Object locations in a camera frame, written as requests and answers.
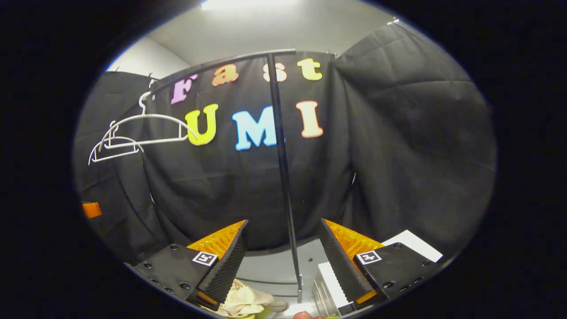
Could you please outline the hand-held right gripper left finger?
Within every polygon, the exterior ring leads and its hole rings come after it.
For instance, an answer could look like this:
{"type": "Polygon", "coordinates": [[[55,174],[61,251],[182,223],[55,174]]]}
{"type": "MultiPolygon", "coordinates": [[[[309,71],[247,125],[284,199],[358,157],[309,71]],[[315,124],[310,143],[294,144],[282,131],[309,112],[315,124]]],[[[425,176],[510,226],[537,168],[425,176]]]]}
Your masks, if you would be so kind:
{"type": "Polygon", "coordinates": [[[191,245],[167,244],[133,266],[133,273],[179,301],[216,311],[247,252],[248,224],[241,220],[191,245]]]}

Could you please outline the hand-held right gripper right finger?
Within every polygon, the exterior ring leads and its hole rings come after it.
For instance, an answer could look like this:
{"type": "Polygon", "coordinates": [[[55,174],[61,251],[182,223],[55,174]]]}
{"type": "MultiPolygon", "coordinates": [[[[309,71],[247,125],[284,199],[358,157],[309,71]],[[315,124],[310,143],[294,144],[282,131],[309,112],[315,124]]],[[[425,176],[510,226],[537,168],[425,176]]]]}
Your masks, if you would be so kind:
{"type": "Polygon", "coordinates": [[[318,237],[346,300],[355,309],[397,298],[437,271],[433,259],[407,244],[384,245],[323,218],[318,237]]]}

